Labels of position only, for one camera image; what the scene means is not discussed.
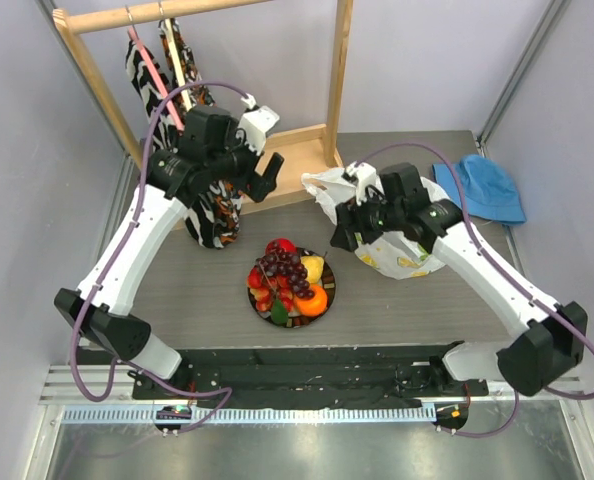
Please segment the white plastic bag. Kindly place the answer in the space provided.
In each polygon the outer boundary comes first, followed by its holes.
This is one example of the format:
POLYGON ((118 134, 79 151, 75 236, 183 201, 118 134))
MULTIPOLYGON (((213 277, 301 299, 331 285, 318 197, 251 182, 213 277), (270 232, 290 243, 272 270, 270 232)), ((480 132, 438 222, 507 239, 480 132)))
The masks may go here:
MULTIPOLYGON (((354 186, 342 178, 344 169, 336 167, 321 173, 304 173, 301 183, 314 197, 329 220, 336 225, 335 207, 355 196, 354 186)), ((445 264, 400 232, 387 232, 372 244, 359 242, 356 257, 386 277, 396 280, 422 277, 442 269, 445 264)))

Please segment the fake red apple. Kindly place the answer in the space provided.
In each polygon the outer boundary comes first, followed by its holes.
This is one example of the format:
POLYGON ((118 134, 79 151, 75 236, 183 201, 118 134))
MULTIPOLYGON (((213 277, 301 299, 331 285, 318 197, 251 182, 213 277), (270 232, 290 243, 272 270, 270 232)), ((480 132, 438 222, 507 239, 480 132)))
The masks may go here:
POLYGON ((286 238, 278 238, 275 240, 275 243, 278 248, 282 251, 294 253, 297 251, 297 247, 288 239, 286 238))

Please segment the fake purple grapes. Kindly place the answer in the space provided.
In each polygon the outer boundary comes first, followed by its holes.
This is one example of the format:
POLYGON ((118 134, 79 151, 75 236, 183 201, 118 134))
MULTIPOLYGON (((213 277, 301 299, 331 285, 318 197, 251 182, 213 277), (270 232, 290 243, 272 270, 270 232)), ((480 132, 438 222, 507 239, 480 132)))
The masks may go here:
POLYGON ((272 240, 265 248, 265 254, 255 261, 268 277, 282 276, 288 281, 294 297, 302 297, 310 288, 306 270, 301 263, 298 249, 294 253, 282 251, 272 240))

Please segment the fake yellow lemon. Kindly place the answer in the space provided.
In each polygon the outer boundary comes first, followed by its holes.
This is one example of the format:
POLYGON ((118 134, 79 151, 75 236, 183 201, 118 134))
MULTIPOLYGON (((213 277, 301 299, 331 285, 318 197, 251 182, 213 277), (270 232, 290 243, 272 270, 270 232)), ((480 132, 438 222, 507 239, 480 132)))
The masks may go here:
POLYGON ((324 258, 316 255, 302 256, 301 263, 306 270, 306 280, 311 284, 318 283, 323 275, 324 258))

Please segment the fake red cherry bunch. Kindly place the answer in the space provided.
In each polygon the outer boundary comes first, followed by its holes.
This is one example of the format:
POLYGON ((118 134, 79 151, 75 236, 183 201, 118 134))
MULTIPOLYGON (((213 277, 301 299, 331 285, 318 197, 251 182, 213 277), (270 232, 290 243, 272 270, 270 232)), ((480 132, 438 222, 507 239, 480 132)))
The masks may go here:
POLYGON ((282 277, 268 277, 259 266, 254 266, 246 281, 248 299, 255 312, 266 322, 278 327, 294 328, 299 312, 294 304, 293 291, 282 277), (276 303, 281 303, 286 314, 274 314, 276 303))

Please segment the fake orange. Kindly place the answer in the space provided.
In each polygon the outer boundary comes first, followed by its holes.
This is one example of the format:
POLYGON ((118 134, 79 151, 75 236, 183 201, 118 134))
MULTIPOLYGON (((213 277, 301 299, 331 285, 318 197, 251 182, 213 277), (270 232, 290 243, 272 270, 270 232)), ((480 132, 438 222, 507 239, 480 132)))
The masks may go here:
POLYGON ((317 317, 328 308, 328 294, 322 286, 311 284, 302 297, 294 299, 294 304, 302 315, 317 317))

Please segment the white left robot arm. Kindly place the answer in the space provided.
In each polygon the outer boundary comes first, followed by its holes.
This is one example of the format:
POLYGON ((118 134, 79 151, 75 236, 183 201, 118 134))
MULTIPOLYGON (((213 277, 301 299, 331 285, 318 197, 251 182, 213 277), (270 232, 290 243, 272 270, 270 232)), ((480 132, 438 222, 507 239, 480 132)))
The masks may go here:
POLYGON ((267 106, 239 119, 218 107, 192 108, 175 146, 149 157, 145 183, 93 270, 76 289, 62 288, 55 297, 81 337, 156 375, 155 386, 167 398, 182 397, 190 375, 180 368, 180 353, 132 315, 137 290, 169 232, 213 182, 228 182, 255 202, 275 189, 283 157, 273 154, 263 173, 256 167, 278 121, 267 106))

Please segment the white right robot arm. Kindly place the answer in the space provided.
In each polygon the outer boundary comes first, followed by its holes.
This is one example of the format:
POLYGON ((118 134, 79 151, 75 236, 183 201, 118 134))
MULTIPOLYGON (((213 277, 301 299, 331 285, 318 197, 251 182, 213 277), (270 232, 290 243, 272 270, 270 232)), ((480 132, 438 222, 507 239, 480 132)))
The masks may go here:
POLYGON ((379 174, 352 164, 341 178, 353 192, 335 207, 332 246, 353 251, 387 232, 403 233, 465 280, 511 337, 509 345, 457 343, 428 371, 434 391, 449 395, 466 380, 502 380, 534 396, 581 362, 586 311, 576 302, 561 304, 486 249, 455 203, 431 201, 414 166, 379 174))

